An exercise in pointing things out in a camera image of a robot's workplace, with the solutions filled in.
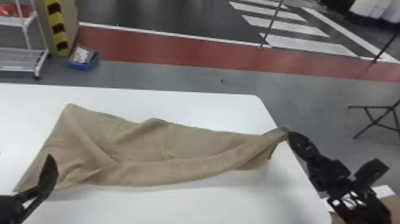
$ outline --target table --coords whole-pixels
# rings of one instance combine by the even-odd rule
[[[252,95],[0,84],[0,194],[9,194],[68,103],[133,122],[157,117],[212,130],[276,127]],[[287,143],[252,171],[155,187],[80,185],[54,192],[26,223],[330,223]]]

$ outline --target concrete floor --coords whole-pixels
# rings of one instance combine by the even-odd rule
[[[362,111],[346,109],[393,104],[400,83],[114,61],[100,61],[84,72],[67,68],[59,58],[48,59],[41,74],[42,80],[34,81],[30,73],[1,72],[0,82],[256,95],[278,125],[309,136],[324,155],[341,160],[352,172],[381,159],[390,171],[376,185],[387,184],[400,194],[400,139],[395,132],[372,128],[353,140],[368,119]],[[391,117],[385,122],[394,124]]]

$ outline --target white wire rack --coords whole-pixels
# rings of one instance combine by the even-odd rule
[[[36,80],[40,79],[39,71],[49,54],[43,28],[38,18],[35,4],[30,0],[32,12],[28,18],[23,18],[20,0],[15,0],[19,17],[7,17],[0,15],[0,26],[20,27],[24,34],[27,49],[0,48],[0,71],[32,71]],[[45,49],[32,49],[28,36],[29,25],[36,19]]]

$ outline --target beige towel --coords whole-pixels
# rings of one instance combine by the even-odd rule
[[[285,127],[246,135],[160,119],[133,123],[69,104],[15,190],[36,185],[47,154],[58,165],[56,189],[79,183],[151,186],[253,169],[287,134]]]

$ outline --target blue basket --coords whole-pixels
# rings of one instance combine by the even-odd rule
[[[77,63],[77,62],[73,62],[73,61],[68,60],[67,61],[67,65],[68,65],[68,67],[73,68],[73,69],[78,69],[78,70],[82,70],[82,71],[88,71],[89,69],[91,69],[96,64],[96,62],[98,60],[99,60],[99,52],[95,51],[93,53],[93,58],[92,58],[92,61],[90,61],[90,63],[81,64],[81,63]]]

